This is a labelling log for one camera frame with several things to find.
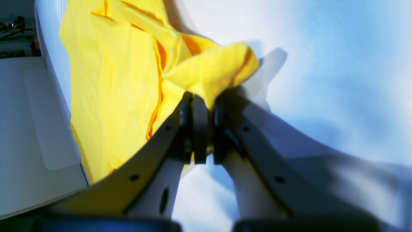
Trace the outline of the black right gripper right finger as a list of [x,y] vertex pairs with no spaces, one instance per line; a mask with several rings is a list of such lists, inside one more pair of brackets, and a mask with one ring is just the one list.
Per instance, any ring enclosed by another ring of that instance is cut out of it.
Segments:
[[381,232],[378,220],[304,179],[228,97],[213,109],[214,163],[230,175],[233,232]]

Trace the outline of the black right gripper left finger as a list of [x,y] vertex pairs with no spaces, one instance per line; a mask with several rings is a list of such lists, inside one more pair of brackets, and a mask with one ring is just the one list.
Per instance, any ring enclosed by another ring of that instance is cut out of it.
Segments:
[[1,220],[2,232],[181,232],[171,219],[183,167],[206,162],[208,109],[186,92],[149,141],[114,173],[69,197]]

